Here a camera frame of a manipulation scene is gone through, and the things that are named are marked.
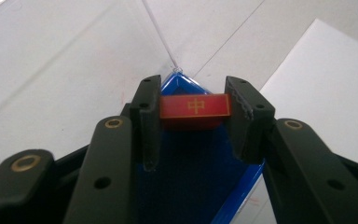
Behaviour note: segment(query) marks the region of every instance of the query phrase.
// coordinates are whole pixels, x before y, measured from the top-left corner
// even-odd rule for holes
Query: red object
[[[207,130],[231,115],[227,94],[161,96],[160,118],[165,130]]]

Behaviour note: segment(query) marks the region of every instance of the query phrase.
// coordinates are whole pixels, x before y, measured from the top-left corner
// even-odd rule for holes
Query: printed symbol
[[[197,101],[197,98],[194,98],[194,101],[187,102],[187,108],[188,109],[194,109],[194,113],[199,114],[199,108],[204,109],[205,108],[205,102],[204,101]]]

